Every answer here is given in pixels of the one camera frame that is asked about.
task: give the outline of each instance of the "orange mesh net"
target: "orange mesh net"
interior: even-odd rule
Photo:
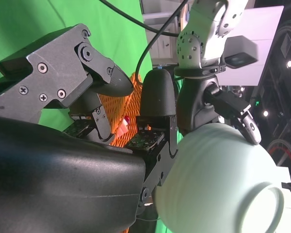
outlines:
[[[125,97],[109,97],[99,95],[102,105],[105,108],[108,120],[111,126],[111,132],[115,134],[115,140],[110,144],[112,146],[124,147],[126,143],[137,133],[136,116],[139,115],[141,89],[135,79],[133,73],[130,80],[134,86],[134,91]],[[121,124],[125,116],[130,117],[130,124],[127,126],[128,132],[117,137],[117,131],[120,130]]]

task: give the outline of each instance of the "black cover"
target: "black cover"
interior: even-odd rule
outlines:
[[[0,233],[120,232],[144,175],[128,149],[0,118]]]
[[[149,71],[141,92],[140,115],[147,117],[173,116],[176,114],[174,85],[165,69]]]

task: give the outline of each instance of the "screw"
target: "screw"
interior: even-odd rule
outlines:
[[[48,66],[41,62],[38,64],[38,71],[45,74],[48,71]]]
[[[144,187],[142,192],[141,192],[141,196],[140,196],[140,201],[141,202],[145,202],[146,199],[148,198],[148,192],[149,192],[149,189]]]
[[[42,102],[45,102],[45,101],[48,100],[48,97],[46,96],[46,94],[41,94],[41,95],[39,96],[39,99],[40,99]]]
[[[85,46],[82,50],[81,50],[81,55],[82,55],[82,58],[89,62],[93,59],[94,55],[91,51],[91,49],[87,46]]]
[[[82,31],[82,36],[83,36],[84,39],[87,39],[89,37],[88,31],[87,30],[83,30]]]
[[[26,95],[28,93],[28,88],[25,86],[20,86],[18,91],[20,92],[20,94]]]
[[[111,69],[110,67],[107,68],[107,73],[108,73],[109,75],[112,74],[112,69]]]
[[[57,95],[58,95],[59,98],[63,99],[63,98],[66,97],[66,92],[63,89],[59,89],[58,92],[57,92]]]

